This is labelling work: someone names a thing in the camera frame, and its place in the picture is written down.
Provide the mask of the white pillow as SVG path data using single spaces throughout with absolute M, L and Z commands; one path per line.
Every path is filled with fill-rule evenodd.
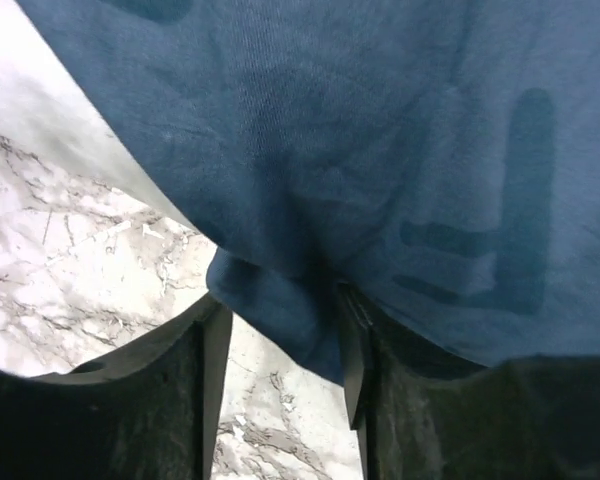
M 130 118 L 102 116 L 14 1 L 0 1 L 0 137 L 193 225 L 155 177 L 165 148 Z

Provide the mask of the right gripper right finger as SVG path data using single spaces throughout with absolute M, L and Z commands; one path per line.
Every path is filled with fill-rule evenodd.
M 482 369 L 420 341 L 348 285 L 338 326 L 368 479 L 600 479 L 600 357 Z

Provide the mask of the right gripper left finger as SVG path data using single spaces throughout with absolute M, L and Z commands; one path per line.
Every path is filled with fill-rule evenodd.
M 69 373 L 0 370 L 0 480 L 208 478 L 231 331 L 205 295 Z

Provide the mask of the blue cartoon print pillowcase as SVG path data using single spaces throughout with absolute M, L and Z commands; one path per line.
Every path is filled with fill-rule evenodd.
M 600 355 L 600 1 L 22 9 L 305 369 L 339 281 L 478 365 Z

